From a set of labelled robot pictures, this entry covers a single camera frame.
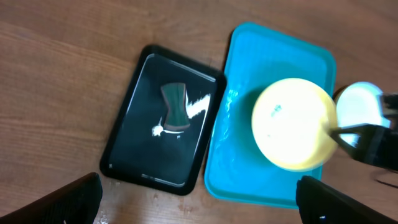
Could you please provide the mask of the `yellow-rimmed plate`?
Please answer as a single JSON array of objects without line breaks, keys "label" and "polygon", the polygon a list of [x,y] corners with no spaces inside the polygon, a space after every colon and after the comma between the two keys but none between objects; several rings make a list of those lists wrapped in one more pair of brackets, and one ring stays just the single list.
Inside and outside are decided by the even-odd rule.
[{"label": "yellow-rimmed plate", "polygon": [[318,85],[286,78],[257,98],[251,116],[254,140],[276,166],[302,172],[325,163],[336,151],[330,130],[337,128],[336,105]]}]

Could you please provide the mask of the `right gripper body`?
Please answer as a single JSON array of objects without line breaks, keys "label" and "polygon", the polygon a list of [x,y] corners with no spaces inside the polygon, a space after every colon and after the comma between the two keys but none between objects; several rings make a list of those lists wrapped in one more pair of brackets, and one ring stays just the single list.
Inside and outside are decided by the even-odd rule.
[{"label": "right gripper body", "polygon": [[366,124],[361,131],[357,148],[360,161],[397,171],[397,93],[381,96],[382,115],[396,121],[394,128]]}]

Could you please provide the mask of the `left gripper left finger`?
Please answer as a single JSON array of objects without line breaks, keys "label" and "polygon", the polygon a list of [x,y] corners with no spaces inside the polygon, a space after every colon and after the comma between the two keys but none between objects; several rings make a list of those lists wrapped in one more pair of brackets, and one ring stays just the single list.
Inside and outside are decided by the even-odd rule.
[{"label": "left gripper left finger", "polygon": [[97,216],[102,196],[101,179],[96,172],[91,172],[1,217],[1,224],[91,224]]}]

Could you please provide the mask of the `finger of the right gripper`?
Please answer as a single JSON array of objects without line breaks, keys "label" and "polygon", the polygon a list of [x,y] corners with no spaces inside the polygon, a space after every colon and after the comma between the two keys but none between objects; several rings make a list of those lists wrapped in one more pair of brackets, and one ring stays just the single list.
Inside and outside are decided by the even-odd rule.
[{"label": "finger of the right gripper", "polygon": [[370,159],[372,156],[372,125],[362,124],[329,130],[329,136],[352,159]]}]

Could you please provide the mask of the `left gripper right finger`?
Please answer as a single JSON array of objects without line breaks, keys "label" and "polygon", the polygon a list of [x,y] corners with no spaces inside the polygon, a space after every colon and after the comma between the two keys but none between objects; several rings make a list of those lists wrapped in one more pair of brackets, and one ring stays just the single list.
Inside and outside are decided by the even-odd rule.
[{"label": "left gripper right finger", "polygon": [[303,224],[397,224],[308,175],[297,182],[296,204]]}]

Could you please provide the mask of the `light blue plate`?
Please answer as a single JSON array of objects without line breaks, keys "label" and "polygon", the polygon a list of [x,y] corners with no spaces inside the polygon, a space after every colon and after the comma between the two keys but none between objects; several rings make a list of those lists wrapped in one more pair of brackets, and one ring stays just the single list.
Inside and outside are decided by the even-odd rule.
[{"label": "light blue plate", "polygon": [[336,93],[336,115],[339,128],[373,124],[390,128],[391,122],[382,115],[383,91],[369,82],[356,82]]}]

